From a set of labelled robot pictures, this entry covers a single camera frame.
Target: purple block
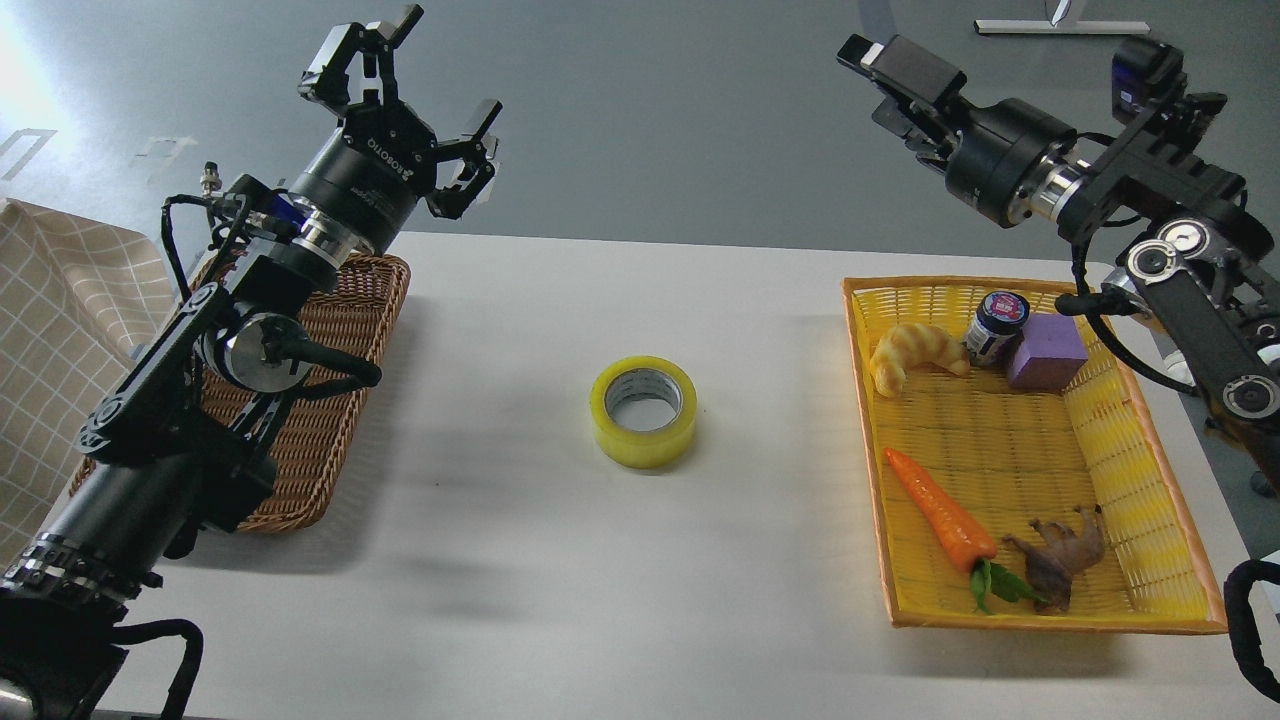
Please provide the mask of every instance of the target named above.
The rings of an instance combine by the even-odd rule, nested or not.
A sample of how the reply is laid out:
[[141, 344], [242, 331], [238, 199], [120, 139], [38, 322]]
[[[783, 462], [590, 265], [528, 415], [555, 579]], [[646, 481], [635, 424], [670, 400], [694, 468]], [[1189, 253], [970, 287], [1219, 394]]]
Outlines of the purple block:
[[1088, 359], [1073, 318], [1036, 313], [1014, 341], [1005, 374], [1014, 389], [1059, 392]]

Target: white table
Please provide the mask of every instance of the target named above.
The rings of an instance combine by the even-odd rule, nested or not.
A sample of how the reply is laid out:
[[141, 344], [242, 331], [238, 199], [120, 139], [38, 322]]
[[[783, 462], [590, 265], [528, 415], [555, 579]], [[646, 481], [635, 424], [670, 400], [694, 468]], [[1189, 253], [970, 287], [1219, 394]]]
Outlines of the white table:
[[[1066, 264], [421, 233], [392, 250], [410, 297], [329, 514], [202, 537], [131, 606], [205, 630], [189, 714], [1274, 716], [1226, 635], [888, 625], [840, 279]], [[699, 393], [666, 471], [591, 438], [593, 380], [639, 354]], [[1221, 579], [1244, 546], [1179, 400], [1144, 392]], [[178, 656], [133, 651], [102, 707], [156, 711]]]

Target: jar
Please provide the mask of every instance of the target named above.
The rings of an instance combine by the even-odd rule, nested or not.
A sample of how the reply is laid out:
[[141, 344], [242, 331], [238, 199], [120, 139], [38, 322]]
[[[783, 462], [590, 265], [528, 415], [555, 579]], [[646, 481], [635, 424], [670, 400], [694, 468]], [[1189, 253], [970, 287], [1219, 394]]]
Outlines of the jar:
[[998, 363], [1001, 350], [1018, 337], [1030, 315], [1032, 306], [1021, 295], [1007, 290], [987, 293], [960, 341], [969, 351], [970, 361], [974, 365]]

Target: tape roll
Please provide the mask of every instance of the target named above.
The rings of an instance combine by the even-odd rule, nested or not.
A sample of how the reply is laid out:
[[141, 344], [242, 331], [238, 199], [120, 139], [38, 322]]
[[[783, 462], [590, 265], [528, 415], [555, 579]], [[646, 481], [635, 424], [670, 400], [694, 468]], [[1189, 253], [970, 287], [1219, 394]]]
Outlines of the tape roll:
[[[653, 430], [632, 430], [617, 423], [621, 406], [639, 400], [662, 400], [675, 418]], [[698, 393], [675, 363], [637, 355], [609, 365], [591, 387], [595, 442], [605, 455], [627, 468], [659, 468], [689, 448], [694, 439]]]

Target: carrot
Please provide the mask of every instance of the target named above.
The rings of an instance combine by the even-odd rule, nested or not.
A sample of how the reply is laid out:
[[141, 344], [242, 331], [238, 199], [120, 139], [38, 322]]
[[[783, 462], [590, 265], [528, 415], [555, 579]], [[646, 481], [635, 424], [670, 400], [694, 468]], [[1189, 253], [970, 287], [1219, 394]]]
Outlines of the carrot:
[[933, 534], [942, 543], [942, 550], [956, 570], [968, 575], [982, 560], [996, 556], [1000, 550], [996, 539], [938, 487], [928, 470], [892, 447], [884, 448], [884, 457], [897, 473], [897, 479], [902, 482], [906, 493], [924, 512], [924, 518], [933, 527]]

